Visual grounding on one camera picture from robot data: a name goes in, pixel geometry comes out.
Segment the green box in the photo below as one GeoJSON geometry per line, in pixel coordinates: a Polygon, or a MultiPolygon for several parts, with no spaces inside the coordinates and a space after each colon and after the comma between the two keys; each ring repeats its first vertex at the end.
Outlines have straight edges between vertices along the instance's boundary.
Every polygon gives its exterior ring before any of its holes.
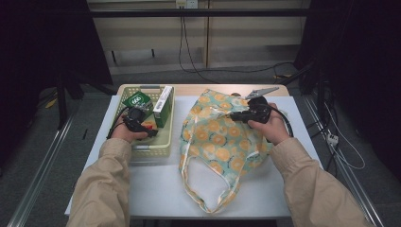
{"type": "Polygon", "coordinates": [[[160,94],[159,99],[154,105],[153,116],[156,121],[157,128],[163,128],[170,116],[172,109],[172,98],[174,93],[174,88],[172,86],[166,86],[165,89],[160,94]]]}

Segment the white table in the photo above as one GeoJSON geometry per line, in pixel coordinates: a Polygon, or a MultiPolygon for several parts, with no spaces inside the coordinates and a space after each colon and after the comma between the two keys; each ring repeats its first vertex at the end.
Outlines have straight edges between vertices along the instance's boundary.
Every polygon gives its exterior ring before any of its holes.
{"type": "MultiPolygon", "coordinates": [[[[175,97],[171,154],[168,158],[154,159],[151,162],[149,160],[133,160],[130,164],[131,216],[133,218],[162,219],[289,217],[283,194],[283,179],[271,158],[268,158],[253,172],[241,177],[241,187],[236,198],[217,214],[204,213],[186,194],[178,170],[180,162],[179,136],[183,120],[198,97],[175,97]]],[[[288,113],[288,120],[293,128],[294,136],[301,141],[312,158],[319,160],[293,98],[291,96],[267,96],[267,100],[275,102],[280,110],[288,113]]],[[[85,168],[97,160],[100,146],[105,141],[119,101],[119,96],[113,96],[85,168]]],[[[226,187],[223,180],[201,162],[191,162],[189,179],[191,186],[199,191],[208,204],[216,203],[218,195],[226,187]]],[[[70,208],[71,201],[65,211],[66,215],[69,215],[70,208]]]]}

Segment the electrical outlet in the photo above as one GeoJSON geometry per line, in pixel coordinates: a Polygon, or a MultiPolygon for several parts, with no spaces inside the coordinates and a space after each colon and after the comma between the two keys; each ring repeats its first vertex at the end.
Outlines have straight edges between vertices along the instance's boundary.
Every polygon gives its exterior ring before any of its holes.
{"type": "Polygon", "coordinates": [[[186,8],[187,9],[197,9],[198,8],[198,0],[186,0],[186,8]]]}
{"type": "Polygon", "coordinates": [[[176,0],[177,9],[186,9],[186,0],[176,0]]]}

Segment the person's left hand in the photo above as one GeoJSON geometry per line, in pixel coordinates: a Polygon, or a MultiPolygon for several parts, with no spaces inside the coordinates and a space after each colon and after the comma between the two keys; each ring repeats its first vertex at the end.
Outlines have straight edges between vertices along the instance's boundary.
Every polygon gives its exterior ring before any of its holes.
{"type": "Polygon", "coordinates": [[[119,139],[123,139],[129,143],[132,143],[133,140],[135,139],[145,139],[148,137],[148,134],[144,131],[141,132],[133,132],[130,131],[127,126],[123,123],[123,117],[121,116],[116,125],[118,125],[112,134],[111,138],[119,138],[119,139]]]}

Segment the jacket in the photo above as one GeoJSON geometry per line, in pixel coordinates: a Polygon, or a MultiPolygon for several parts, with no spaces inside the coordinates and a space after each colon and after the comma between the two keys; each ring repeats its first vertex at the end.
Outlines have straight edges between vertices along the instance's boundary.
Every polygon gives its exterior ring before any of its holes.
{"type": "MultiPolygon", "coordinates": [[[[373,226],[360,206],[331,174],[310,158],[296,138],[270,153],[284,179],[284,193],[294,226],[373,226]]],[[[112,138],[99,159],[78,179],[67,226],[129,226],[131,145],[112,138]]]]}

